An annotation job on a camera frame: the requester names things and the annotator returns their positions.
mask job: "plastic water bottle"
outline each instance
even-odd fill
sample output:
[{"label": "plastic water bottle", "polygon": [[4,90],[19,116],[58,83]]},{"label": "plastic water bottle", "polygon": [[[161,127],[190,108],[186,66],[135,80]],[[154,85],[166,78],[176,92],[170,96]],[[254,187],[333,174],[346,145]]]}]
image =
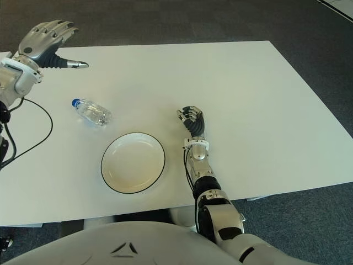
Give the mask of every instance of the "plastic water bottle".
[{"label": "plastic water bottle", "polygon": [[78,115],[97,125],[103,126],[111,120],[111,112],[92,101],[75,98],[72,106]]}]

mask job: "blue bottle cap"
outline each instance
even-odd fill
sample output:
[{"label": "blue bottle cap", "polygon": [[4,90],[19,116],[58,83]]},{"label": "blue bottle cap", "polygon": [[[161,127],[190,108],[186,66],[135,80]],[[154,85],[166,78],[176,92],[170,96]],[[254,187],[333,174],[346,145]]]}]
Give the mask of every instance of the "blue bottle cap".
[{"label": "blue bottle cap", "polygon": [[79,103],[79,99],[78,98],[75,98],[73,101],[72,101],[72,106],[73,107],[76,107],[77,105],[78,105],[78,103]]}]

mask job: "plate rim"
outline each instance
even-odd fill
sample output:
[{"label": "plate rim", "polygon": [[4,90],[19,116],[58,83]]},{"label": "plate rim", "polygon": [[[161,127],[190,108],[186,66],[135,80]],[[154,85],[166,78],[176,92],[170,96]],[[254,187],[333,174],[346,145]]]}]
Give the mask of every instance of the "plate rim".
[{"label": "plate rim", "polygon": [[[124,137],[124,136],[126,136],[126,135],[129,135],[129,134],[145,134],[145,135],[148,135],[148,136],[154,138],[154,139],[159,143],[159,145],[161,146],[162,151],[163,151],[163,157],[164,157],[164,160],[163,160],[163,167],[162,167],[162,169],[161,169],[161,172],[160,172],[159,176],[158,176],[148,187],[146,187],[146,188],[144,188],[144,189],[141,189],[141,190],[139,190],[139,191],[137,191],[137,192],[122,192],[122,191],[119,191],[119,190],[114,189],[113,187],[111,187],[111,186],[105,181],[104,176],[103,176],[103,170],[102,170],[103,159],[104,159],[105,153],[106,153],[106,151],[108,150],[108,148],[109,148],[117,139],[122,138],[122,137]],[[132,133],[131,133],[131,132],[128,132],[127,134],[123,134],[123,135],[119,136],[118,138],[114,139],[114,140],[107,146],[107,148],[105,149],[105,151],[104,151],[104,153],[103,153],[103,155],[102,155],[102,157],[101,157],[101,161],[100,161],[100,175],[101,175],[103,181],[105,182],[105,184],[106,184],[109,188],[111,188],[112,190],[114,190],[114,191],[116,191],[116,192],[119,192],[119,193],[122,193],[122,194],[135,194],[135,193],[142,192],[142,191],[148,189],[150,186],[154,185],[155,182],[156,182],[157,180],[159,180],[160,176],[162,175],[162,173],[163,173],[163,171],[164,171],[164,167],[165,167],[165,150],[164,150],[163,145],[161,144],[161,142],[158,141],[158,139],[155,138],[154,136],[152,136],[151,134],[146,134],[145,132],[142,133],[142,132],[140,132],[140,131],[134,131],[134,132],[132,132]]]}]

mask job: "white table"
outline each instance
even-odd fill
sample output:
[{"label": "white table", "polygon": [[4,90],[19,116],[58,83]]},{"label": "white table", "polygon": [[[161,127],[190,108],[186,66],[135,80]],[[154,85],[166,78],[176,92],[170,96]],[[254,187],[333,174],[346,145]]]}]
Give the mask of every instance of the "white table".
[{"label": "white table", "polygon": [[[0,173],[0,225],[85,219],[193,204],[182,163],[189,134],[178,108],[204,111],[212,167],[230,199],[353,181],[353,141],[268,41],[78,47],[60,55],[90,68],[45,69],[28,98],[54,131]],[[89,98],[112,111],[106,128],[71,107]],[[10,130],[19,152],[49,130],[25,102]],[[155,136],[166,151],[160,179],[137,194],[110,189],[100,174],[106,147],[130,132]]]}]

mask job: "black cable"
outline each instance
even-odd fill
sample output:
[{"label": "black cable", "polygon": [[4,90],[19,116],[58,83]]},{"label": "black cable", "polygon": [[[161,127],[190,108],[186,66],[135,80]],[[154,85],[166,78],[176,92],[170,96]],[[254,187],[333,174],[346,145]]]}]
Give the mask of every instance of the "black cable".
[{"label": "black cable", "polygon": [[185,174],[186,174],[186,179],[188,180],[188,184],[190,186],[190,189],[192,192],[194,192],[194,188],[192,187],[192,179],[190,177],[189,171],[188,171],[188,167],[187,167],[187,159],[188,159],[188,155],[189,155],[189,151],[190,149],[188,149],[188,152],[186,153],[186,149],[184,150],[184,167],[185,167]]},{"label": "black cable", "polygon": [[196,231],[199,234],[200,229],[199,229],[199,223],[197,222],[197,199],[195,199],[195,226],[196,226]]},{"label": "black cable", "polygon": [[12,138],[12,135],[9,131],[9,128],[7,127],[7,123],[4,123],[4,128],[5,128],[5,131],[7,133],[7,136],[9,137],[10,139],[10,143],[12,145],[12,149],[13,149],[13,152],[12,152],[12,156],[7,159],[6,161],[2,162],[1,164],[1,168],[4,168],[6,165],[10,164],[12,161],[15,160],[15,156],[16,156],[16,153],[17,153],[17,148],[16,148],[16,144],[15,144],[15,141],[13,140]]},{"label": "black cable", "polygon": [[[189,152],[190,152],[190,149],[188,149],[188,151],[186,151],[186,149],[184,150],[184,167],[185,167],[186,179],[188,180],[188,184],[190,186],[192,194],[194,195],[194,189],[192,187],[192,179],[190,177],[190,174],[189,174],[189,171],[188,171],[188,167],[186,165],[186,162],[188,160]],[[195,226],[196,226],[197,233],[200,233],[199,224],[197,223],[197,199],[195,199]]]},{"label": "black cable", "polygon": [[[53,123],[53,119],[51,118],[50,114],[39,104],[35,103],[34,101],[30,100],[30,99],[26,99],[26,98],[23,98],[23,100],[21,101],[28,101],[30,103],[33,103],[34,105],[36,105],[37,107],[41,108],[46,114],[47,116],[49,117],[50,119],[50,131],[49,133],[46,135],[46,137],[41,140],[40,142],[38,142],[36,145],[32,146],[31,148],[27,149],[26,151],[20,153],[18,156],[14,156],[12,155],[12,158],[9,158],[8,160],[6,160],[5,162],[2,163],[1,165],[1,168],[4,168],[5,166],[7,166],[8,164],[10,164],[11,162],[13,162],[14,160],[18,159],[20,156],[24,155],[25,153],[31,151],[32,149],[36,148],[37,146],[39,146],[41,143],[43,143],[46,139],[48,139],[48,137],[51,135],[52,131],[53,131],[53,126],[54,126],[54,123]],[[14,146],[14,150],[15,150],[15,142],[13,141],[12,137],[11,137],[11,134],[9,133],[8,129],[7,129],[7,125],[5,125],[5,130],[6,130],[6,133],[8,134],[9,138],[10,138],[10,142],[13,144]]]},{"label": "black cable", "polygon": [[48,139],[48,137],[51,135],[51,132],[53,131],[53,126],[54,126],[54,123],[53,123],[53,119],[51,118],[50,114],[46,111],[45,108],[43,108],[41,105],[35,103],[34,101],[30,100],[30,99],[24,99],[25,101],[28,101],[30,103],[33,103],[34,105],[36,105],[37,107],[41,108],[45,113],[46,115],[49,117],[50,119],[50,131],[48,132],[48,134],[46,135],[46,137],[41,140],[40,142],[38,142],[38,144],[32,146],[30,149],[27,149],[26,151],[24,151],[23,153],[20,153],[17,157],[14,158],[15,159],[18,159],[20,156],[24,155],[25,153],[31,151],[32,149],[36,148],[37,146],[39,146],[42,142],[44,142],[46,139]]},{"label": "black cable", "polygon": [[16,107],[14,107],[14,108],[10,109],[10,110],[9,110],[9,112],[13,112],[14,110],[17,110],[19,107],[21,107],[21,106],[22,106],[23,101],[24,101],[24,97],[23,97],[23,98],[21,98],[20,103],[19,103]]}]

